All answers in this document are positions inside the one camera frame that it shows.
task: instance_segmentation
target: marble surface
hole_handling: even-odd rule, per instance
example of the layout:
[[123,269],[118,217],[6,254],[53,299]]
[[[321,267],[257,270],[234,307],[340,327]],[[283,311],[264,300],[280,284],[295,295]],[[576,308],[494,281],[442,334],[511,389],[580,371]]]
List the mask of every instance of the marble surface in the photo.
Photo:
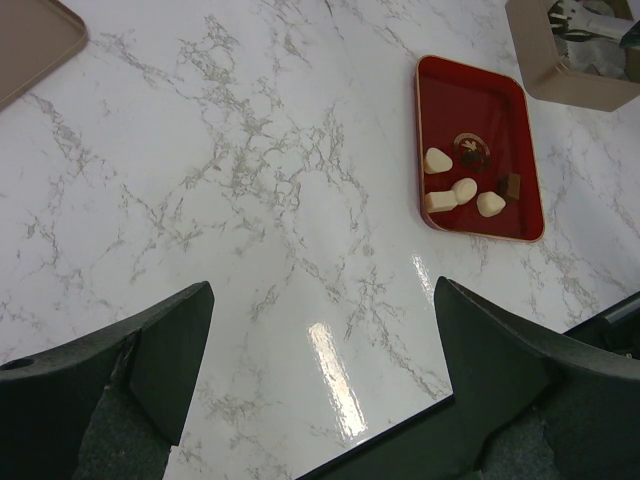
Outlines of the marble surface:
[[295,478],[450,392],[445,275],[558,331],[640,289],[640,104],[529,98],[547,230],[430,230],[412,75],[521,80],[504,0],[67,0],[91,41],[0,113],[0,363],[201,280],[167,479]]

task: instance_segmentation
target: small white piece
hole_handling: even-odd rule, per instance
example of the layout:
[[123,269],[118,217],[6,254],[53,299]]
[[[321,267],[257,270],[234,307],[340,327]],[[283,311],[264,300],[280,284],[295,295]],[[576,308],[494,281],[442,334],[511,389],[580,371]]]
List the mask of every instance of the small white piece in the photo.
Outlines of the small white piece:
[[507,202],[494,192],[484,192],[478,195],[478,211],[483,217],[493,217],[499,214]]
[[424,204],[429,213],[448,212],[458,206],[453,190],[427,193],[424,196]]
[[453,168],[453,160],[437,148],[430,148],[424,156],[424,171],[431,175],[448,172]]
[[456,194],[458,205],[464,205],[476,196],[478,184],[473,178],[463,178],[454,183],[451,190]]

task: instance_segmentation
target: chocolate piece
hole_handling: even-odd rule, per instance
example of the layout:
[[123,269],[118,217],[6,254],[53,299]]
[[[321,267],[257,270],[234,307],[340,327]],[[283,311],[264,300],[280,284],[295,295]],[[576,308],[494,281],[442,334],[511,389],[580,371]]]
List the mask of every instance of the chocolate piece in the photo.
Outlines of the chocolate piece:
[[500,196],[507,201],[520,200],[520,180],[521,177],[517,173],[510,173],[500,180]]

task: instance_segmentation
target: food item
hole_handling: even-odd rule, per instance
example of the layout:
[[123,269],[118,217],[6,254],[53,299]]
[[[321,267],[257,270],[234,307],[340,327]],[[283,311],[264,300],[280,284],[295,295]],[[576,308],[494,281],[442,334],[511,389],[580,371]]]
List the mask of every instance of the food item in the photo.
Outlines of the food item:
[[458,201],[453,190],[449,190],[447,192],[427,193],[424,196],[424,204],[427,207],[427,212],[438,213],[453,210],[458,206]]
[[451,190],[456,194],[458,205],[464,205],[478,193],[478,184],[473,178],[463,178],[453,184]]
[[506,201],[520,200],[520,180],[517,173],[510,173],[500,180],[500,196]]
[[478,211],[483,217],[493,217],[499,214],[507,202],[494,192],[484,192],[478,195]]
[[424,156],[424,171],[434,173],[448,172],[453,168],[453,160],[446,153],[437,148],[430,148]]

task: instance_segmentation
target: tan container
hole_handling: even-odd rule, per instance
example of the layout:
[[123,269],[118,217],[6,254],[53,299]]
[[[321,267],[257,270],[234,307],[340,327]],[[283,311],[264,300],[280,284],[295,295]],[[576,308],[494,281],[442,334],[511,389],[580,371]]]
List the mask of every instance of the tan container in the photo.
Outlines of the tan container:
[[87,44],[87,29],[58,0],[0,0],[0,110]]
[[522,80],[532,97],[612,112],[640,95],[638,83],[567,68],[558,56],[544,0],[509,0],[506,9]]

